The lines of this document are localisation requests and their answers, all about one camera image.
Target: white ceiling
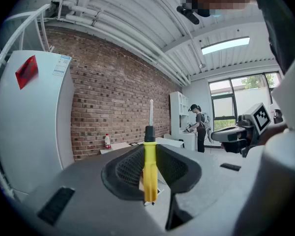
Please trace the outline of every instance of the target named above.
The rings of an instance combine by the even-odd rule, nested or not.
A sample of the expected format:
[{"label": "white ceiling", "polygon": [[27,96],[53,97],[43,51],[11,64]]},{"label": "white ceiling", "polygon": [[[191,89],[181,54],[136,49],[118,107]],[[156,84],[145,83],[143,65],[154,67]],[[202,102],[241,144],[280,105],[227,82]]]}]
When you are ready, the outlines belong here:
[{"label": "white ceiling", "polygon": [[[248,67],[247,63],[252,67],[256,64],[276,65],[269,48],[268,33],[262,13],[255,5],[249,5],[244,11],[231,12],[218,18],[198,17],[200,23],[194,25],[176,11],[180,0],[78,1],[78,5],[102,11],[101,13],[126,24],[127,28],[120,28],[120,26],[101,20],[102,23],[122,31],[142,44],[144,48],[140,51],[154,59],[156,61],[154,65],[157,68],[182,86],[189,84],[191,80],[199,76],[205,77],[208,71],[210,74],[214,74],[212,70],[219,71],[216,73],[224,73],[234,65],[236,67],[239,64],[245,64],[245,67]],[[132,31],[127,30],[129,27],[143,38],[137,38]],[[202,54],[201,48],[206,45],[244,36],[250,37],[250,43],[247,46],[229,48],[207,55]],[[154,43],[167,57],[156,52],[145,40]],[[129,48],[131,43],[129,41],[128,43],[127,46],[122,43],[119,45],[131,50]],[[205,64],[202,69],[199,68],[201,63]],[[168,66],[175,72],[169,72]]]}]

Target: brick wall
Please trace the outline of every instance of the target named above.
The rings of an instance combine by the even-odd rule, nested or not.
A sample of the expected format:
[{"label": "brick wall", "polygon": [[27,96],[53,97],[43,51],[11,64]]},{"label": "brick wall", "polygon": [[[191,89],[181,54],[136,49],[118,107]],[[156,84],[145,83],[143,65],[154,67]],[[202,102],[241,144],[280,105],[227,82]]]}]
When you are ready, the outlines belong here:
[{"label": "brick wall", "polygon": [[166,75],[129,51],[86,33],[46,28],[54,53],[72,57],[75,87],[71,140],[75,160],[97,155],[112,143],[144,140],[149,101],[156,136],[170,132],[169,94],[181,91]]}]

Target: white cabinet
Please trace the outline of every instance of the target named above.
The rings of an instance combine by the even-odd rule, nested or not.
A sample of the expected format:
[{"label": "white cabinet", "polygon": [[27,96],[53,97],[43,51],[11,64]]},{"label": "white cabinet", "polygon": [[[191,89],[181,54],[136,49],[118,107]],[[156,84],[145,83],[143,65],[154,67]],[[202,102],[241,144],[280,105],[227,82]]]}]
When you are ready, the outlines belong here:
[{"label": "white cabinet", "polygon": [[180,92],[174,92],[171,94],[171,102],[173,102],[173,105],[177,105],[179,109],[179,115],[180,116],[187,116],[188,115],[188,98],[181,94]]},{"label": "white cabinet", "polygon": [[171,93],[171,124],[172,138],[183,140],[186,149],[195,150],[196,135],[194,133],[184,133],[184,129],[189,121],[188,98],[180,92]]}]

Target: screwdriver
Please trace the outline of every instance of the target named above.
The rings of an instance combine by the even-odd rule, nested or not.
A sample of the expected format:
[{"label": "screwdriver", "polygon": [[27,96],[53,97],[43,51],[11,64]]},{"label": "screwdriver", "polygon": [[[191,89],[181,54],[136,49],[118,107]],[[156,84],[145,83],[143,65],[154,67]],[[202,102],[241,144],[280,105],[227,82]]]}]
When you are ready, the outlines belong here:
[{"label": "screwdriver", "polygon": [[157,199],[157,166],[156,166],[156,141],[155,128],[153,127],[153,100],[150,102],[149,126],[146,126],[144,137],[144,169],[143,186],[144,200],[154,202]]}]

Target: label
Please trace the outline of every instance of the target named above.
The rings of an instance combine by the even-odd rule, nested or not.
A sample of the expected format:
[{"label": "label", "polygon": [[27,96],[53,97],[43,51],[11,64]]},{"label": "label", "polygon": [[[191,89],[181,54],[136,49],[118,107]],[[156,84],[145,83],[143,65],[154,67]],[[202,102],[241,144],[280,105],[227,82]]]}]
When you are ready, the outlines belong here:
[{"label": "label", "polygon": [[60,59],[58,60],[57,65],[54,68],[53,75],[62,76],[64,75],[64,72],[66,68],[68,67],[70,63],[71,58],[68,56],[61,55]]}]

